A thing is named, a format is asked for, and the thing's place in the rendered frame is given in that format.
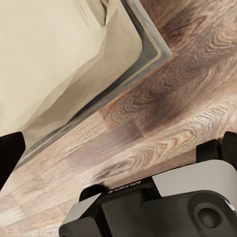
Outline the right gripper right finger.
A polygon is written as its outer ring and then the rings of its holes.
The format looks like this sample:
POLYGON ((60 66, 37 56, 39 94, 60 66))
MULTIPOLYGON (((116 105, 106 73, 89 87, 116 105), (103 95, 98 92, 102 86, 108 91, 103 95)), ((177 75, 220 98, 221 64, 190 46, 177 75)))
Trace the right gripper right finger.
POLYGON ((226 131, 221 148, 237 171, 237 133, 226 131))

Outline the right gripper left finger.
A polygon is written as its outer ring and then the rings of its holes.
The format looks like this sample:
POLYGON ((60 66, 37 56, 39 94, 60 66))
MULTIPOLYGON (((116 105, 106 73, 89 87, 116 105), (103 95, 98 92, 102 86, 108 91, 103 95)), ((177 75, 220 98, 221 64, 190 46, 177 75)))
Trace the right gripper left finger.
POLYGON ((21 131, 0 137, 0 190, 26 150, 21 131))

